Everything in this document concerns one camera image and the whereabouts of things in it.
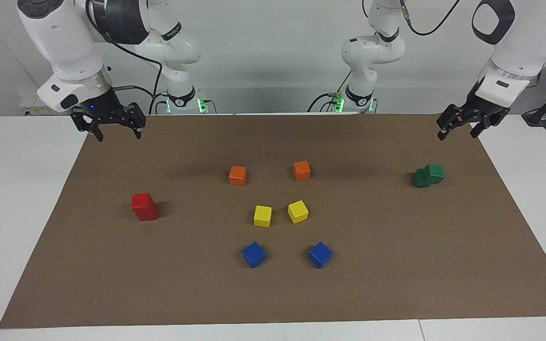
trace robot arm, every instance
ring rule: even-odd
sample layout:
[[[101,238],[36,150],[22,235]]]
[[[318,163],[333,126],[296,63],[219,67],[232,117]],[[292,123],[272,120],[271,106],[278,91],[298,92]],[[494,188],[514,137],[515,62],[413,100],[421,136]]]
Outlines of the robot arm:
[[[102,141],[100,124],[117,123],[130,127],[137,138],[145,127],[145,115],[138,104],[122,106],[104,71],[102,57],[94,51],[82,18],[69,0],[18,0],[24,27],[54,74],[37,95],[48,106],[63,112],[81,106],[82,115],[71,115],[80,131],[93,133]]]
[[[80,2],[76,7],[93,22],[98,31],[96,40],[127,45],[128,50],[161,63],[165,95],[172,106],[177,110],[199,107],[200,91],[193,86],[184,65],[199,61],[201,47],[182,29],[171,0]]]
[[[405,42],[399,35],[401,23],[399,0],[374,0],[370,9],[369,22],[375,30],[371,36],[360,36],[345,42],[342,50],[343,61],[351,67],[349,83],[345,88],[345,107],[367,111],[372,103],[377,73],[376,64],[400,60],[405,51]]]
[[[18,12],[54,71],[37,94],[58,112],[80,106],[82,113],[71,114],[80,131],[102,141],[98,125],[117,123],[130,127],[140,138],[146,125],[138,104],[122,106],[119,102],[104,61],[94,51],[95,41],[128,45],[137,54],[158,61],[166,95],[174,99],[174,105],[190,108],[195,103],[197,107],[199,91],[182,65],[196,63],[201,52],[182,32],[169,0],[18,0]]]
[[[451,104],[437,124],[440,140],[451,130],[477,123],[473,138],[497,126],[509,107],[546,66],[546,0],[483,0],[473,16],[473,32],[494,45],[463,106]]]

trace wooden block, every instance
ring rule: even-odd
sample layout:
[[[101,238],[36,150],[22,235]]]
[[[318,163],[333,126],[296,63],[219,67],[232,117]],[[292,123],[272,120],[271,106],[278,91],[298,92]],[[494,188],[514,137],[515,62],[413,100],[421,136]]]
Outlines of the wooden block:
[[[439,164],[427,164],[423,170],[423,177],[432,184],[441,183],[446,177],[444,167]]]
[[[264,250],[260,247],[260,245],[258,245],[257,242],[249,244],[249,246],[247,246],[247,248],[245,248],[241,253],[243,254],[243,259],[247,261],[248,265],[252,269],[256,268],[260,263],[262,263],[266,257]]]
[[[332,251],[323,243],[317,245],[309,252],[309,259],[312,263],[321,269],[332,257]]]
[[[273,208],[268,206],[256,206],[254,210],[254,226],[271,227],[271,215]]]
[[[309,179],[310,178],[309,162],[306,162],[306,161],[295,162],[292,172],[294,172],[294,179],[296,181],[303,181],[303,180]]]
[[[233,186],[246,185],[247,170],[245,167],[233,166],[229,173],[229,183]]]
[[[307,209],[305,202],[301,200],[288,205],[288,214],[290,215],[292,222],[298,224],[299,222],[307,220],[309,217],[309,210]]]
[[[157,219],[157,205],[149,193],[132,196],[132,211],[141,222]]]

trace brown paper mat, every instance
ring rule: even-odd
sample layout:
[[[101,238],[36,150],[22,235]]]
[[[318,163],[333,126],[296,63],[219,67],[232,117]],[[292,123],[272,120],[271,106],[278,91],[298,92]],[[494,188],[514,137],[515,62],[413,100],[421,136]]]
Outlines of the brown paper mat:
[[[546,255],[486,151],[433,116],[150,117],[85,143],[0,328],[546,316]],[[308,160],[312,179],[292,179]],[[444,165],[414,188],[411,173]],[[230,166],[248,168],[230,186]],[[141,223],[134,193],[160,218]],[[289,203],[309,220],[293,225]],[[270,229],[252,226],[273,207]],[[267,259],[250,269],[241,250]],[[308,251],[334,251],[323,269]]]

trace cable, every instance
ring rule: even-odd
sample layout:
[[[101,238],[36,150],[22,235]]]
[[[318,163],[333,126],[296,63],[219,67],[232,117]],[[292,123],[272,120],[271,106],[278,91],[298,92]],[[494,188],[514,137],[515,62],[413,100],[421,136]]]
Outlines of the cable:
[[[149,114],[151,114],[151,112],[153,112],[153,105],[155,105],[155,101],[159,98],[159,97],[162,97],[163,96],[163,93],[158,93],[156,96],[153,97],[153,99],[151,100],[151,104],[149,104]]]
[[[152,93],[150,93],[150,91],[148,91],[144,87],[139,87],[139,86],[117,86],[117,87],[113,87],[112,89],[113,89],[113,91],[140,90],[143,93],[146,93],[147,95],[149,95],[149,97],[151,97],[151,99],[153,99]]]
[[[366,13],[366,5],[364,5],[364,0],[362,0],[362,11],[364,11],[366,18],[369,18],[368,13]]]
[[[321,109],[319,109],[319,112],[323,112],[323,107],[326,106],[326,104],[328,105],[328,108],[326,109],[326,112],[328,112],[330,110],[330,106],[332,104],[334,104],[334,101],[329,101],[329,102],[324,103],[323,106],[321,106]]]
[[[349,76],[351,76],[351,71],[349,71],[349,73],[347,73],[347,77],[345,77],[345,80],[340,84],[340,86],[338,87],[338,89],[336,90],[336,92],[340,92],[340,89],[343,88],[343,85],[347,82],[347,80],[349,79]],[[328,110],[330,110],[330,106],[331,104],[328,106],[328,108],[326,109],[326,112],[328,112]]]
[[[216,109],[216,103],[214,103],[214,101],[212,101],[211,99],[205,99],[203,103],[212,103],[212,105],[214,105],[214,113],[218,114],[218,109]]]
[[[536,108],[536,109],[533,109],[533,110],[528,110],[525,113],[523,113],[522,115],[528,115],[529,113],[535,112],[535,111],[538,111],[538,110],[540,110],[540,108]]]
[[[455,4],[452,6],[450,11],[448,11],[448,14],[446,14],[446,17],[444,17],[444,19],[442,19],[442,21],[440,21],[439,24],[433,30],[426,33],[418,32],[412,27],[412,21],[410,20],[410,14],[408,13],[408,6],[406,6],[405,0],[399,0],[399,2],[401,4],[401,11],[403,12],[403,17],[404,19],[406,19],[406,23],[408,24],[408,27],[412,30],[412,32],[416,33],[419,36],[428,36],[435,33],[435,31],[437,31],[440,27],[442,27],[442,25],[444,25],[444,22],[446,22],[446,19],[450,17],[452,12],[455,10],[456,6],[459,4],[459,2],[461,2],[461,0],[456,0]]]
[[[330,94],[329,93],[324,93],[323,95],[319,95],[314,101],[313,103],[309,106],[309,108],[307,109],[307,112],[310,112],[310,110],[313,108],[313,106],[317,103],[317,101],[319,101],[320,99],[323,99],[324,97],[330,97]]]
[[[105,35],[104,33],[102,33],[102,31],[100,31],[100,29],[98,28],[98,26],[96,25],[96,23],[94,22],[94,19],[92,19],[91,15],[90,15],[90,2],[91,0],[85,0],[85,15],[87,16],[87,19],[90,21],[90,24],[91,26],[93,26],[93,28],[98,32],[100,33],[100,35],[104,38],[104,40],[106,40],[108,43],[111,43],[113,46],[115,46],[116,48],[119,48],[119,50],[122,50],[123,52],[126,52],[127,54],[130,54],[136,58],[139,58],[143,61],[147,61],[147,62],[150,62],[150,63],[154,63],[156,65],[159,65],[159,71],[157,72],[157,77],[155,79],[155,86],[153,87],[153,96],[156,95],[157,93],[157,87],[159,86],[159,80],[161,78],[161,73],[163,72],[163,64],[161,64],[160,62],[156,61],[156,60],[152,60],[150,58],[146,58],[144,56],[141,56],[140,54],[136,54],[130,50],[128,50],[127,48],[123,47],[123,46],[120,46],[118,45],[117,43],[115,43],[114,41],[112,41],[111,39],[109,39],[109,37],[107,35]]]
[[[160,104],[167,104],[167,101],[159,101],[157,102],[157,105],[155,106],[155,114],[158,115],[157,108]]]
[[[376,101],[376,106],[374,107],[374,114],[376,115],[376,111],[379,109],[379,99],[373,99],[373,101]]]

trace green led light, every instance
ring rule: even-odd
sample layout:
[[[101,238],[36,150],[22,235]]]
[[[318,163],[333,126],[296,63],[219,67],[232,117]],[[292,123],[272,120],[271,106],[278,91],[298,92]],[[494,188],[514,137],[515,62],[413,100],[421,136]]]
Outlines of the green led light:
[[[345,99],[340,97],[340,101],[336,102],[336,105],[334,106],[334,111],[343,112],[344,106],[345,106]]]
[[[201,99],[197,99],[197,105],[199,106],[200,113],[204,114],[208,112],[208,106],[205,103],[203,103]]]

